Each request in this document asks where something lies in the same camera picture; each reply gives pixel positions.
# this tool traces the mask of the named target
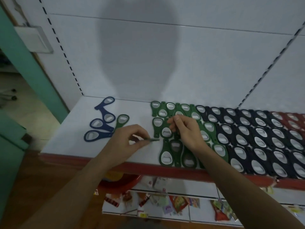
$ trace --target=tiled floor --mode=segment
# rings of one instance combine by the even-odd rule
[[[20,74],[0,73],[0,90],[6,88],[16,89],[18,99],[6,101],[2,109],[33,137],[29,149],[42,150],[59,127],[59,122]]]

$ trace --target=light switch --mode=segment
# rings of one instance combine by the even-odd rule
[[[41,26],[15,26],[14,28],[30,52],[53,53],[53,48]]]

